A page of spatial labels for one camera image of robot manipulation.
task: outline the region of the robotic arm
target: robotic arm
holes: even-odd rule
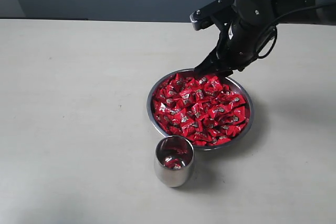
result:
[[[336,25],[336,0],[216,0],[190,15],[195,30],[215,24],[220,30],[216,47],[195,68],[198,75],[243,71],[265,58],[277,40],[277,25]],[[268,53],[262,49],[273,40]]]

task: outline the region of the metal bowl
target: metal bowl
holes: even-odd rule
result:
[[[175,71],[172,72],[170,74],[167,74],[166,76],[162,77],[151,89],[149,95],[148,95],[148,99],[147,99],[147,113],[148,116],[152,122],[152,124],[154,125],[154,127],[157,129],[158,132],[161,133],[161,135],[163,135],[164,137],[169,136],[169,134],[167,134],[156,122],[156,120],[154,119],[153,113],[154,113],[154,107],[153,107],[153,103],[152,103],[152,98],[153,98],[153,94],[156,91],[156,89],[159,87],[159,85],[165,81],[166,79],[170,78],[171,76],[180,73],[182,76],[184,77],[193,77],[194,76],[194,72],[193,69],[183,69],[183,70],[179,70],[179,71]],[[234,92],[234,93],[238,93],[241,94],[243,96],[243,98],[246,101],[245,104],[245,108],[246,108],[246,112],[245,112],[245,116],[246,118],[248,118],[248,123],[247,125],[244,127],[244,129],[237,135],[235,136],[230,142],[227,142],[225,144],[221,144],[221,145],[215,145],[215,146],[197,146],[197,145],[193,145],[195,150],[201,150],[201,151],[210,151],[210,150],[215,150],[215,149],[219,149],[222,147],[226,147],[229,146],[237,141],[239,141],[240,139],[242,139],[246,133],[250,130],[252,123],[253,123],[253,119],[254,119],[254,107],[253,107],[253,103],[251,100],[251,97],[248,95],[248,93],[246,92],[246,90],[236,81],[234,81],[232,78],[230,77],[220,77],[221,82],[223,84],[229,85],[230,89]]]

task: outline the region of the candy pile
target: candy pile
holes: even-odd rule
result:
[[[245,100],[215,75],[196,80],[180,74],[164,81],[153,95],[154,118],[170,135],[193,145],[224,144],[246,126]]]

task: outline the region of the stainless steel cup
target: stainless steel cup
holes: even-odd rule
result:
[[[154,170],[169,187],[182,186],[194,170],[194,148],[182,136],[168,136],[155,150]]]

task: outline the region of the table surface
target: table surface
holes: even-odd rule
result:
[[[185,185],[156,178],[146,99],[218,38],[190,24],[0,20],[0,223],[335,223],[336,27],[280,25],[233,75],[256,116],[196,153]]]

